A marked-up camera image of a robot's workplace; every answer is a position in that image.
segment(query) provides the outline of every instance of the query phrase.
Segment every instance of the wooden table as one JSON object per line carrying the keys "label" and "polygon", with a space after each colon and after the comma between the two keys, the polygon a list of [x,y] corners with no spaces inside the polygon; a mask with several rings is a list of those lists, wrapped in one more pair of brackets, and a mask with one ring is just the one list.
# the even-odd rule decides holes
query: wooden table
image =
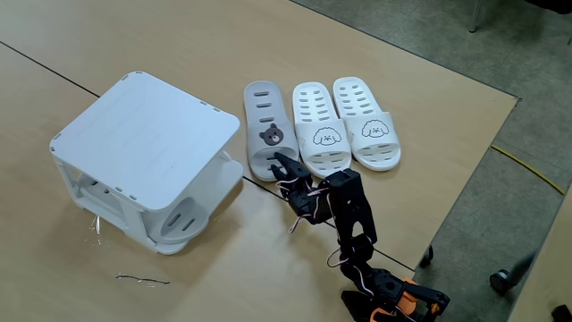
{"label": "wooden table", "polygon": [[[329,226],[240,183],[181,253],[152,253],[70,200],[48,149],[96,98],[0,47],[0,311],[5,321],[348,321]],[[382,256],[373,265],[412,272]],[[117,280],[119,274],[168,285]]]}
{"label": "wooden table", "polygon": [[[289,236],[288,206],[248,182],[181,255],[150,254],[109,225],[99,244],[93,216],[55,183],[47,145],[97,99],[90,91],[103,94],[126,72],[150,72],[237,115],[242,128],[228,149],[247,176],[246,85],[277,83],[291,116],[297,84],[362,78],[392,113],[403,157],[388,173],[352,167],[372,204],[377,248],[410,267],[516,103],[287,0],[4,0],[0,40],[87,89],[2,48],[0,272],[14,278],[3,282],[0,308],[21,319],[349,320],[339,293],[350,283],[323,263],[335,233],[302,225]],[[373,266],[412,275],[377,256]],[[172,284],[149,291],[114,280],[119,272]]]}
{"label": "wooden table", "polygon": [[566,304],[572,309],[572,193],[564,198],[551,231],[526,279],[509,321],[552,322],[551,312]]}

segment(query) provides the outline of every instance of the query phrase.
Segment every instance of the bear face print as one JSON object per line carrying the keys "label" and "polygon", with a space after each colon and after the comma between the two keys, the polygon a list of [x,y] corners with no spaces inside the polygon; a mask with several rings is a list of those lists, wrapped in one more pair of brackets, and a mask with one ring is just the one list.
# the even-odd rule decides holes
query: bear face print
{"label": "bear face print", "polygon": [[284,133],[276,127],[276,124],[270,124],[270,129],[260,132],[260,138],[269,146],[274,146],[284,139]]}
{"label": "bear face print", "polygon": [[314,144],[329,146],[336,142],[341,142],[341,135],[331,127],[318,130],[314,135]]}
{"label": "bear face print", "polygon": [[364,125],[361,130],[361,134],[365,137],[380,138],[385,134],[388,134],[390,129],[380,120],[371,120]]}

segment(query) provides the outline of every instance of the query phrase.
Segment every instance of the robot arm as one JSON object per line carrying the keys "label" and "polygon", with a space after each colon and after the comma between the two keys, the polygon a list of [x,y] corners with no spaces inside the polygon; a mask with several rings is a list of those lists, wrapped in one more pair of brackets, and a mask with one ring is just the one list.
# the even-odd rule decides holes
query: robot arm
{"label": "robot arm", "polygon": [[[424,301],[427,305],[425,316],[417,318],[417,322],[432,322],[443,313],[450,301],[444,293],[401,281],[389,271],[367,264],[373,256],[377,234],[357,172],[338,171],[314,188],[310,172],[300,162],[280,153],[274,156],[286,173],[275,165],[271,169],[282,196],[299,219],[316,225],[333,218],[340,244],[341,272],[359,289],[359,292],[344,291],[341,295],[356,321],[413,320],[408,315],[411,312],[401,307],[408,301]],[[363,229],[357,236],[353,236],[355,223],[360,223]]]}

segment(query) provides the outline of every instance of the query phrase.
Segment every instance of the floor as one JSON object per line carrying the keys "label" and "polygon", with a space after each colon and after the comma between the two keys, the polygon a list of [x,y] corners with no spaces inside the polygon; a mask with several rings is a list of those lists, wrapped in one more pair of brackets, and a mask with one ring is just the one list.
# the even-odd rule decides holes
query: floor
{"label": "floor", "polygon": [[[523,0],[487,0],[469,33],[473,0],[295,0],[309,9],[522,98],[492,144],[565,191],[572,181],[572,16]],[[506,321],[520,288],[500,297],[488,277],[543,242],[556,190],[489,150],[433,240],[415,280],[446,292],[441,321]]]}

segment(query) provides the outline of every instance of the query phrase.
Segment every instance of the slipper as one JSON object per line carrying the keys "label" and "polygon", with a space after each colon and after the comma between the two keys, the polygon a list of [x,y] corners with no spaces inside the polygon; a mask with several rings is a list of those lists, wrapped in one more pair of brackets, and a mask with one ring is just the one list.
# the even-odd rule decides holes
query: slipper
{"label": "slipper", "polygon": [[244,89],[248,123],[248,163],[260,180],[276,181],[270,165],[282,167],[275,152],[299,160],[298,143],[286,115],[280,89],[270,81],[255,81]]}
{"label": "slipper", "polygon": [[400,162],[400,140],[388,112],[384,112],[367,85],[357,77],[333,83],[333,98],[346,124],[351,151],[368,169],[387,171]]}
{"label": "slipper", "polygon": [[328,89],[318,82],[299,84],[292,104],[300,154],[310,172],[323,179],[349,168],[346,128],[334,110]]}

